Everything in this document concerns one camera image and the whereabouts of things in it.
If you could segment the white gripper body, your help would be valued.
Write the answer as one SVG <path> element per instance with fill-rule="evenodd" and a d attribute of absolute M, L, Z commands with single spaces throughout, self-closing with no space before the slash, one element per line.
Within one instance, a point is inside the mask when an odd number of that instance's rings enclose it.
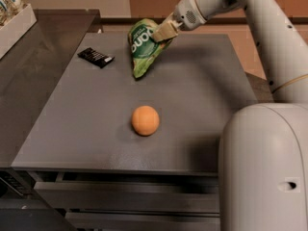
<path fill-rule="evenodd" d="M 192 31 L 206 23 L 195 0 L 181 0 L 175 7 L 173 16 L 182 31 Z"/>

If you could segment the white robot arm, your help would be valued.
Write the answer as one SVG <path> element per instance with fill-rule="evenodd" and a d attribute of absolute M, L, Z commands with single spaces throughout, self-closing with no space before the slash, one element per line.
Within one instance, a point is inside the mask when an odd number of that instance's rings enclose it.
<path fill-rule="evenodd" d="M 275 0 L 181 0 L 157 41 L 243 9 L 273 100 L 234 113 L 218 150 L 220 231 L 308 231 L 308 45 Z"/>

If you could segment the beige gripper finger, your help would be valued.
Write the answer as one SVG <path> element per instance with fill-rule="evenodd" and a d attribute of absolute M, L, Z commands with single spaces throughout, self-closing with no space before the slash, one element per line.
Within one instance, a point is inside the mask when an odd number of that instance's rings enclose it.
<path fill-rule="evenodd" d="M 152 33 L 155 42 L 173 39 L 178 36 L 182 22 L 176 20 L 174 13 L 171 13 Z"/>

